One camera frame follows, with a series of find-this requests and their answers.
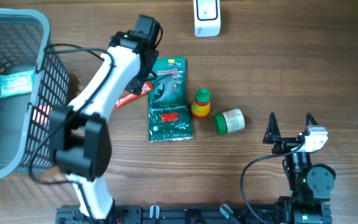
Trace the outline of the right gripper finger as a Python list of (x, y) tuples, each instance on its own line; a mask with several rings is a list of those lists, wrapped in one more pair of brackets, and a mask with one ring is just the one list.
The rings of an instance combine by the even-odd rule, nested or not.
[(317, 126), (318, 123), (315, 120), (315, 118), (313, 117), (313, 115), (311, 113), (307, 113), (306, 114), (306, 125), (307, 126)]
[(270, 113), (267, 130), (264, 134), (262, 142), (264, 144), (276, 144), (282, 141), (280, 130), (278, 127), (276, 115), (274, 112)]

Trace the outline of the red stick sachet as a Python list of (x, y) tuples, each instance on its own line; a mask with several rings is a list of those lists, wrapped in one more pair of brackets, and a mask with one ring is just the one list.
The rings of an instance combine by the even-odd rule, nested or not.
[(113, 110), (117, 110), (121, 107), (123, 107), (124, 105), (140, 98), (141, 96), (144, 96), (146, 95), (149, 91), (153, 90), (153, 86), (151, 84), (150, 81), (147, 81), (144, 83), (143, 87), (142, 87), (142, 91), (140, 93), (140, 95), (136, 95), (134, 93), (129, 93), (127, 95), (124, 95), (122, 97), (120, 97), (117, 101), (116, 101), (116, 104), (114, 105), (114, 108)]

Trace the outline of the green lid white jar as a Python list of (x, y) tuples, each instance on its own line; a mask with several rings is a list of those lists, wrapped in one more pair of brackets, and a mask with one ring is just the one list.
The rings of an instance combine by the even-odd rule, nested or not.
[(244, 115), (240, 109), (233, 109), (214, 115), (214, 126), (219, 135), (243, 130), (246, 126)]

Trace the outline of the green 3M gloves packet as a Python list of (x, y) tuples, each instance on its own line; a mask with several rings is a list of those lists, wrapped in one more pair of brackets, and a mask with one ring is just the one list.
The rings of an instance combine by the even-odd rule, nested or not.
[(186, 95), (186, 58), (158, 59), (152, 69), (148, 92), (149, 141), (180, 141), (193, 138)]

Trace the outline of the green cap sauce bottle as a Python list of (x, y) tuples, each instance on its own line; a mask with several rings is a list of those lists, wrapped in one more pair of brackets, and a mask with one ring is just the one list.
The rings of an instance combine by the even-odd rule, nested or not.
[(196, 92), (195, 100), (191, 105), (193, 117), (205, 119), (211, 110), (211, 94), (206, 88), (201, 88)]

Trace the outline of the teal white sachet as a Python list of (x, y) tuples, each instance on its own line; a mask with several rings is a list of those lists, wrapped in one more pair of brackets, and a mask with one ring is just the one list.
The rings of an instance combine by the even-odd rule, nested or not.
[(32, 93), (34, 81), (34, 70), (0, 75), (0, 97), (7, 98)]

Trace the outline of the red packet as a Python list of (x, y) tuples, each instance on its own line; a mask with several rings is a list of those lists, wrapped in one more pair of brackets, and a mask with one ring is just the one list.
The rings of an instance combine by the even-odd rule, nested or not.
[(32, 121), (35, 121), (38, 124), (45, 125), (48, 123), (48, 117), (52, 107), (49, 105), (38, 105), (32, 115)]

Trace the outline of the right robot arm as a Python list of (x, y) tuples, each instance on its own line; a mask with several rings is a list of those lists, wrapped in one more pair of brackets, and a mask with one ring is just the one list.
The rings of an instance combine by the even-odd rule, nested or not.
[(263, 143), (272, 144), (272, 154), (284, 155), (282, 166), (288, 180), (290, 196), (281, 196), (272, 209), (272, 223), (333, 222), (330, 206), (336, 173), (325, 164), (312, 164), (311, 154), (323, 148), (328, 131), (311, 113), (306, 115), (306, 128), (295, 138), (280, 134), (274, 113), (269, 116)]

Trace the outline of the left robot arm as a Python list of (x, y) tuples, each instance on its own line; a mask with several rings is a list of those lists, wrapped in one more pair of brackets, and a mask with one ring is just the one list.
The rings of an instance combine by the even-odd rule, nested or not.
[(140, 95), (159, 52), (162, 26), (139, 16), (134, 29), (117, 32), (103, 53), (104, 62), (88, 86), (66, 107), (52, 110), (49, 157), (75, 187), (80, 206), (57, 211), (59, 223), (109, 223), (115, 201), (104, 173), (112, 154), (108, 123), (123, 91)]

